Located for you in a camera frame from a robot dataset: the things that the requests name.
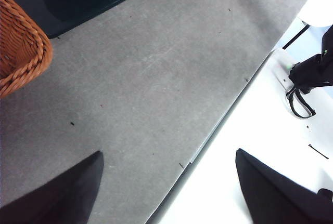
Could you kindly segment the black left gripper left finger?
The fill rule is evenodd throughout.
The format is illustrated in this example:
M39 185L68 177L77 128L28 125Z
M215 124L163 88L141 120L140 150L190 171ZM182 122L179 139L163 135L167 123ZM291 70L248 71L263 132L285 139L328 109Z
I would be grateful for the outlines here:
M48 183L1 207L1 223L88 223L104 170L96 151Z

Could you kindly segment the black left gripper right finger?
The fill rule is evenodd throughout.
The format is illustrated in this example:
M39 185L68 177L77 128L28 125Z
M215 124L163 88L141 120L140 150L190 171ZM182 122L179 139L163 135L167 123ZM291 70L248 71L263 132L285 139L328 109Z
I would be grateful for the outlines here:
M236 152L236 168L254 223L332 223L332 191L314 193L243 149Z

